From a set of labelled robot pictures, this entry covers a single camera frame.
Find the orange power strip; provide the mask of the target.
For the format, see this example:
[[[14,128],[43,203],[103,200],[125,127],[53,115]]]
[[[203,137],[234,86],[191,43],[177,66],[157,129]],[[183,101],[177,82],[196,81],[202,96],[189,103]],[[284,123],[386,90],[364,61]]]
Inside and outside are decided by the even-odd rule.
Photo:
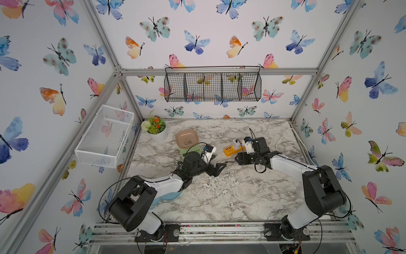
[[[243,152],[245,150],[244,146],[240,146],[238,149],[235,149],[233,146],[228,146],[226,148],[224,148],[224,154],[226,157],[231,157],[233,155],[236,155],[240,152]]]

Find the green electronic kitchen scale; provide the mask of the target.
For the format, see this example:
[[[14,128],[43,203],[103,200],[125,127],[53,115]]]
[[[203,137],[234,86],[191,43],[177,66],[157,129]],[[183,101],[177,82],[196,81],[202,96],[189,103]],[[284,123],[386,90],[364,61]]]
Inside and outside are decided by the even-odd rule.
[[[185,155],[190,152],[197,152],[199,154],[202,154],[202,146],[200,144],[196,144],[195,146],[191,148],[179,148],[180,156],[181,159],[183,160]]]

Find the white usb charger adapter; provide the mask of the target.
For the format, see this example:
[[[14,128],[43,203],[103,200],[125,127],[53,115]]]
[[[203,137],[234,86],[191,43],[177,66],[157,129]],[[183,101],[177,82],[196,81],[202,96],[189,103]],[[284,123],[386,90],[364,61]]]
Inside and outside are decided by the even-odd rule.
[[[233,149],[234,150],[240,150],[241,149],[241,144],[239,139],[234,139],[233,140]]]

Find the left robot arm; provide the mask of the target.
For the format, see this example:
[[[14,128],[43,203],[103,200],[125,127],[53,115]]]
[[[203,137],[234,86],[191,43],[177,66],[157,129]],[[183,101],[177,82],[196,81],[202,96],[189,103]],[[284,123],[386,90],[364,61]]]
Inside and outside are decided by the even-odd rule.
[[[161,236],[165,228],[164,222],[150,212],[154,200],[167,194],[180,193],[192,183],[195,176],[207,174],[217,177],[226,166],[226,163],[213,165],[205,162],[199,153],[190,152],[167,177],[156,179],[131,177],[112,198],[107,209],[127,232],[140,230],[149,235]]]

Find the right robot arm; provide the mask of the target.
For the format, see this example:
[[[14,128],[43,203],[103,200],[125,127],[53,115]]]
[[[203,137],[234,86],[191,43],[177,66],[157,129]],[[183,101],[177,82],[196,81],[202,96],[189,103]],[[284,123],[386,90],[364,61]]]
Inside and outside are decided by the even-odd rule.
[[[280,235],[298,237],[310,223],[343,206],[347,196],[329,166],[298,162],[279,151],[271,151],[264,137],[236,139],[233,148],[242,149],[235,161],[239,165],[260,165],[295,178],[303,185],[304,203],[281,220]]]

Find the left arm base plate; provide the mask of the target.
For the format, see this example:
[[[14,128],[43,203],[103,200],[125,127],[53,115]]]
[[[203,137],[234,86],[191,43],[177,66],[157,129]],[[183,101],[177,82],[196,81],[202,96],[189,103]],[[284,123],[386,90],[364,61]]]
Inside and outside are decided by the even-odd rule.
[[[143,230],[136,230],[137,242],[178,242],[180,236],[180,225],[179,224],[163,224],[158,228],[154,234],[148,234]]]

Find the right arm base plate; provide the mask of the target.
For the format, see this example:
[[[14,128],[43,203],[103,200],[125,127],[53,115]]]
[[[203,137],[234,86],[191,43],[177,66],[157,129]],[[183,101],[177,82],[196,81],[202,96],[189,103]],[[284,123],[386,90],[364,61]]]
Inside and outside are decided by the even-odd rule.
[[[306,227],[294,229],[286,223],[265,223],[263,235],[267,241],[310,241]]]

